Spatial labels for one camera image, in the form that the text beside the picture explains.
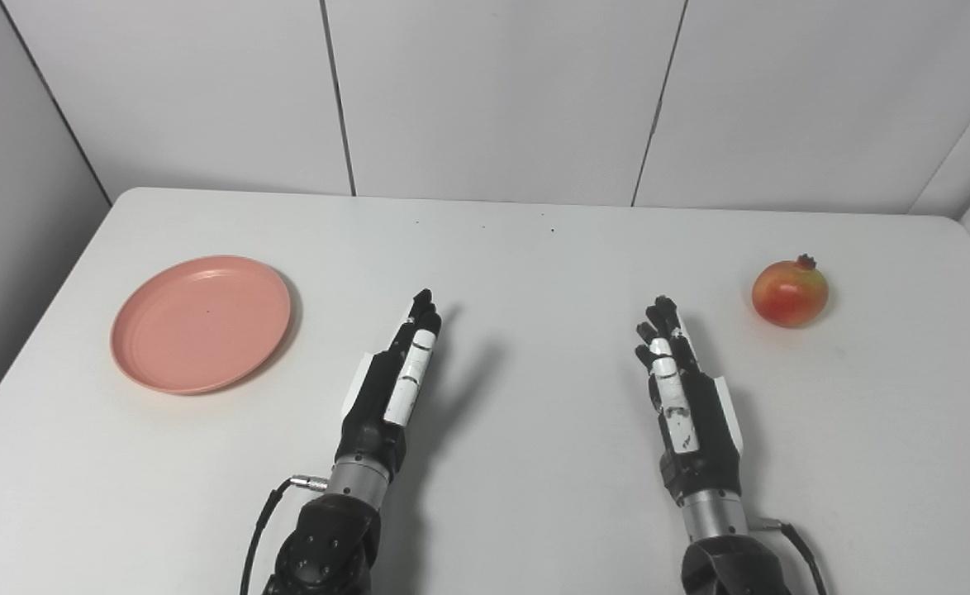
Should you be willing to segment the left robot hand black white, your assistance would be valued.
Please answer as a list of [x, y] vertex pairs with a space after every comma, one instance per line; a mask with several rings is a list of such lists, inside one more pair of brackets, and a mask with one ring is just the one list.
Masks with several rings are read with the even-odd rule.
[[393, 481], [407, 452], [406, 426], [416, 407], [433, 350], [442, 328], [442, 317], [432, 291], [422, 289], [389, 346], [368, 354], [355, 381], [353, 402], [341, 423], [335, 462], [350, 457], [372, 462]]

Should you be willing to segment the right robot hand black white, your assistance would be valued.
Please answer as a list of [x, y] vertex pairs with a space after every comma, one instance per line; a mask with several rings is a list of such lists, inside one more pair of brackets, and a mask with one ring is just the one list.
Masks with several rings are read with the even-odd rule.
[[730, 392], [721, 377], [701, 369], [674, 300], [655, 298], [636, 332], [634, 353], [647, 369], [663, 440], [660, 477], [670, 497], [678, 504], [700, 491], [741, 497], [741, 436]]

